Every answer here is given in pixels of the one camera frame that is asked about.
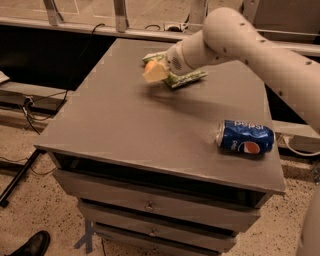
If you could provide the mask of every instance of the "pepsi can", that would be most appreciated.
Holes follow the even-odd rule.
[[[220,123],[216,137],[219,147],[248,154],[270,152],[274,141],[274,132],[266,126],[230,120]]]

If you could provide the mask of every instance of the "pepsi logo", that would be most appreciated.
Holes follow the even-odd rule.
[[[252,141],[246,141],[240,144],[238,151],[245,152],[249,154],[259,154],[260,147],[257,143]]]
[[[257,125],[257,124],[253,124],[253,123],[243,123],[243,122],[239,122],[239,121],[235,121],[234,125],[248,127],[249,129],[253,129],[253,128],[259,129],[259,130],[263,129],[262,125]]]

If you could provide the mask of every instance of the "speckled floor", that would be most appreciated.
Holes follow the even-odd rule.
[[[29,157],[34,131],[24,131],[22,114],[0,111],[0,156],[10,159]],[[261,218],[244,234],[225,256],[292,256],[295,253],[304,214],[316,185],[311,175],[311,162],[282,157],[287,182],[285,196],[273,196],[262,208]],[[37,173],[45,174],[54,167],[47,155],[41,155],[33,165]],[[0,191],[12,177],[0,176]],[[47,256],[87,255],[85,246],[74,245],[85,234],[85,220],[76,208],[75,198],[64,193],[52,174],[37,175],[31,170],[9,198],[9,206],[0,208],[0,251],[10,253],[37,231],[51,234]],[[93,235],[92,256],[154,255],[128,245],[104,241]]]
[[[23,5],[15,8],[17,5],[14,2],[20,4],[23,2]],[[108,1],[92,0],[93,5],[90,8],[87,1],[84,0],[78,0],[77,5],[74,4],[75,2],[70,4],[71,2],[57,1],[58,7],[64,12],[66,21],[88,24],[104,22],[107,25],[114,25],[113,19],[110,19],[110,24],[106,19],[106,16],[113,16],[114,13],[101,12],[108,7]],[[172,17],[172,14],[168,9],[165,11],[165,3],[169,6],[169,10],[179,8],[179,12],[175,13],[183,15],[175,15],[175,21],[182,22],[189,11],[190,1],[187,0],[144,1],[143,7],[152,7],[146,7],[146,9],[136,5],[136,1],[128,0],[127,7],[130,8],[128,15],[131,15],[131,21],[129,20],[131,25],[135,28],[143,28],[148,25],[150,20],[155,19],[154,10],[158,13],[157,20],[168,20],[167,16],[161,16],[162,14],[159,13],[157,4],[160,2],[163,5],[162,14],[167,14],[169,17]],[[238,9],[241,2],[242,0],[210,0],[209,8],[229,6]],[[43,12],[44,6],[34,6],[34,3],[35,1],[31,0],[6,0],[0,4],[0,7],[5,7],[0,8],[0,16],[13,15],[46,19],[46,13]],[[139,15],[143,19],[134,19]],[[33,141],[38,135],[32,130],[24,131],[25,125],[26,121],[22,114],[0,110],[0,157],[17,160],[31,155],[34,150]],[[43,127],[44,125],[36,125],[39,130]],[[282,166],[287,181],[285,196],[273,196],[262,208],[261,218],[245,234],[238,236],[236,246],[224,254],[225,256],[292,256],[295,254],[304,214],[316,185],[312,180],[311,162],[308,160],[282,157]],[[42,155],[33,165],[33,170],[46,174],[53,167],[50,158]],[[0,170],[0,192],[11,179],[11,176],[2,175]],[[6,254],[13,252],[31,235],[44,229],[51,234],[52,239],[46,256],[87,255],[84,245],[79,249],[74,248],[85,234],[85,220],[76,208],[77,200],[64,193],[51,173],[39,175],[29,170],[9,201],[7,208],[0,208],[0,252]],[[96,235],[93,235],[92,239],[91,256],[154,255],[132,246],[102,241]]]

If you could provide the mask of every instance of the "gray table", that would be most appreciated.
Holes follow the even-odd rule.
[[[253,156],[214,142],[224,119],[272,128],[263,82],[233,61],[204,68],[206,78],[179,90],[147,84],[141,59],[169,46],[118,39],[35,146],[50,154],[55,177],[99,234],[212,255],[228,251],[268,198],[284,193],[283,172],[276,147]],[[154,227],[165,231],[154,235]]]

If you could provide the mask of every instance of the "drawer handle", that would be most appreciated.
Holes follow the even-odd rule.
[[[149,233],[149,236],[151,237],[156,237],[156,233],[154,232],[154,229],[152,229],[152,231]]]
[[[152,202],[149,201],[148,205],[146,205],[146,206],[144,207],[144,209],[146,209],[146,211],[148,211],[148,212],[153,212],[153,211],[154,211],[154,208],[153,208],[153,206],[152,206]]]

